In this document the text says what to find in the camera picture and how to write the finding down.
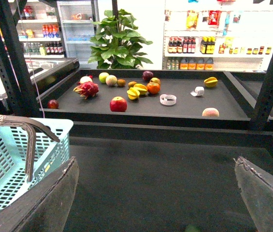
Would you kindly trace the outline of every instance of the tape roll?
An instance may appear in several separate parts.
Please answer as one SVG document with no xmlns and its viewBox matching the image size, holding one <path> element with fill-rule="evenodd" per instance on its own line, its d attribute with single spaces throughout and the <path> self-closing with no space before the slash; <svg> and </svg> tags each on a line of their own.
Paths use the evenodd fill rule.
<svg viewBox="0 0 273 232">
<path fill-rule="evenodd" d="M 175 105 L 176 96 L 168 95 L 168 94 L 162 94 L 162 95 L 160 95 L 160 103 L 162 105 Z"/>
<path fill-rule="evenodd" d="M 204 94 L 204 88 L 198 86 L 196 87 L 195 91 L 192 91 L 190 94 L 194 97 L 202 96 Z"/>
</svg>

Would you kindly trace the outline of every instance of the light blue plastic basket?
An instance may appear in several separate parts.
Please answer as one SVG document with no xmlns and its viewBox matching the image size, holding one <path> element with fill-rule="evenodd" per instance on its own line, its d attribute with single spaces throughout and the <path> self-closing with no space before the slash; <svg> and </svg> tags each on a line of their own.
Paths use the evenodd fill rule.
<svg viewBox="0 0 273 232">
<path fill-rule="evenodd" d="M 0 127 L 0 210 L 70 158 L 69 131 L 73 122 L 67 119 L 33 119 L 48 126 L 60 142 L 51 141 L 44 133 L 36 133 L 33 180 L 28 182 L 24 172 L 27 133 L 19 127 Z"/>
</svg>

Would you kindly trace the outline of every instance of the glass door refrigerator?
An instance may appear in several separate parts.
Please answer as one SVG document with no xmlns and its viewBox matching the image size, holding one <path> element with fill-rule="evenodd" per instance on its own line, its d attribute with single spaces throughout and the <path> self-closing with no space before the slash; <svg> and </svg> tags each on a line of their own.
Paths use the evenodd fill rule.
<svg viewBox="0 0 273 232">
<path fill-rule="evenodd" d="M 67 57 L 78 58 L 81 68 L 95 69 L 97 63 L 88 64 L 88 59 L 94 45 L 92 22 L 99 21 L 97 0 L 58 1 L 57 5 Z"/>
</svg>

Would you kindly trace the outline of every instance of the shopping basket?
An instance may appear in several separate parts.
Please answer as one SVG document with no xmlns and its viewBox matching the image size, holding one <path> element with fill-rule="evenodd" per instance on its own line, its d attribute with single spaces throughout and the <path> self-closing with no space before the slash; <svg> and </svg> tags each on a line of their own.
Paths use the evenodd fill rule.
<svg viewBox="0 0 273 232">
<path fill-rule="evenodd" d="M 0 116 L 0 210 L 69 159 L 72 126 L 67 119 Z"/>
</svg>

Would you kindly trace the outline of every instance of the cable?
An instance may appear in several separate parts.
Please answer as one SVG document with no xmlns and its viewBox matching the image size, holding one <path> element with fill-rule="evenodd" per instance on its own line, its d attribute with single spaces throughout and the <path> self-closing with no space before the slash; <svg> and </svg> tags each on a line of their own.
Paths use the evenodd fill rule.
<svg viewBox="0 0 273 232">
<path fill-rule="evenodd" d="M 19 14 L 20 20 L 21 20 L 21 29 L 23 31 L 25 31 L 24 24 L 23 24 L 22 17 L 21 17 L 21 12 L 20 12 L 20 9 L 19 9 L 19 2 L 18 1 L 19 0 L 16 0 L 16 4 L 17 4 L 17 9 L 18 9 L 18 14 Z M 28 47 L 31 48 L 31 44 L 29 44 L 28 37 L 26 37 L 26 39 L 27 39 L 27 45 L 28 45 Z M 42 101 L 41 101 L 41 97 L 40 97 L 39 88 L 38 88 L 38 85 L 36 84 L 36 81 L 35 81 L 35 73 L 34 73 L 34 69 L 33 69 L 33 64 L 32 64 L 32 60 L 31 60 L 31 54 L 30 54 L 30 52 L 29 52 L 29 61 L 30 61 L 30 64 L 32 66 L 33 81 L 34 81 L 34 84 L 35 84 L 36 92 L 38 93 L 38 99 L 39 99 L 40 107 L 42 109 L 43 118 L 45 118 L 45 112 L 44 112 L 44 109 L 43 109 L 43 106 L 42 106 Z"/>
</svg>

